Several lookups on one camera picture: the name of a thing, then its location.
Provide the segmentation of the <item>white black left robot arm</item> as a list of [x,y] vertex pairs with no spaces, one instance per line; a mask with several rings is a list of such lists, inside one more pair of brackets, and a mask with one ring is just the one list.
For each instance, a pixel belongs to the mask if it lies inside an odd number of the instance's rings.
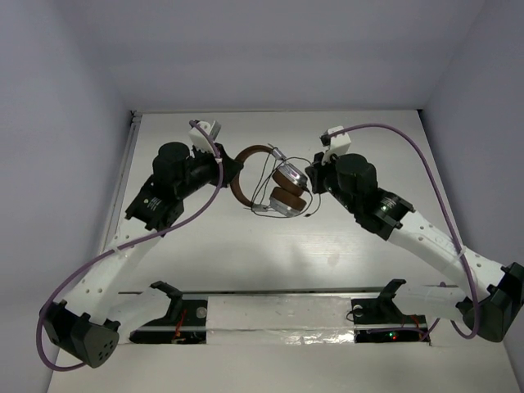
[[138,237],[116,234],[104,252],[66,279],[75,281],[75,286],[62,299],[52,294],[39,312],[37,338],[48,337],[78,363],[70,367],[53,364],[38,341],[41,360],[58,372],[98,368],[140,327],[156,320],[178,322],[183,315],[183,294],[167,282],[156,281],[124,303],[116,299],[146,254],[166,234],[191,223],[212,203],[207,201],[181,220],[185,199],[207,185],[213,186],[211,196],[217,197],[242,168],[219,143],[203,148],[181,142],[161,146],[152,161],[151,175],[124,215],[142,223],[145,233]]

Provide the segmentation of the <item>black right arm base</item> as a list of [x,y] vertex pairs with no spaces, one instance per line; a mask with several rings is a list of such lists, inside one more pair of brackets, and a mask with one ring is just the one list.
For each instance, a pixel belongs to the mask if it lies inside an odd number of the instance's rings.
[[429,342],[427,320],[422,315],[402,314],[393,299],[404,279],[391,280],[374,298],[356,298],[346,313],[355,327],[357,344]]

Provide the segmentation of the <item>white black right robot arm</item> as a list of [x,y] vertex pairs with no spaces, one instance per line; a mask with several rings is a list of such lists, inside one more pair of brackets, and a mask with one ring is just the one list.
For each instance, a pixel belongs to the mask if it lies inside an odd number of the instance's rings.
[[375,299],[357,300],[355,322],[398,323],[413,314],[461,322],[475,335],[501,342],[523,306],[523,267],[503,265],[457,246],[405,199],[378,186],[373,164],[359,154],[330,162],[323,153],[305,170],[315,194],[329,193],[357,224],[398,246],[445,276],[450,285],[411,287],[389,281]]

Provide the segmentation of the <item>brown silver headphones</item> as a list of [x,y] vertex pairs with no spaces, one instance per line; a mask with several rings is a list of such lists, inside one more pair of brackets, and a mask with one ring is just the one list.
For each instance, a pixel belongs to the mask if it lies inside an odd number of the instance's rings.
[[259,153],[266,153],[268,158],[273,157],[277,164],[269,176],[269,179],[276,183],[276,187],[269,194],[269,203],[255,203],[255,196],[249,200],[242,191],[239,174],[230,184],[234,197],[257,214],[269,213],[272,210],[284,218],[292,218],[303,213],[306,200],[302,196],[308,191],[306,175],[277,147],[252,145],[240,151],[235,160],[244,164],[248,158]]

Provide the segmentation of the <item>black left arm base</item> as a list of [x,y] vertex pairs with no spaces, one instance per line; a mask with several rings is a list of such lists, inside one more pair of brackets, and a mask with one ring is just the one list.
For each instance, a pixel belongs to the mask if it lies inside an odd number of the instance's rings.
[[133,344],[199,345],[206,343],[206,297],[186,297],[166,282],[150,285],[159,291],[169,304],[160,317],[154,318],[130,334]]

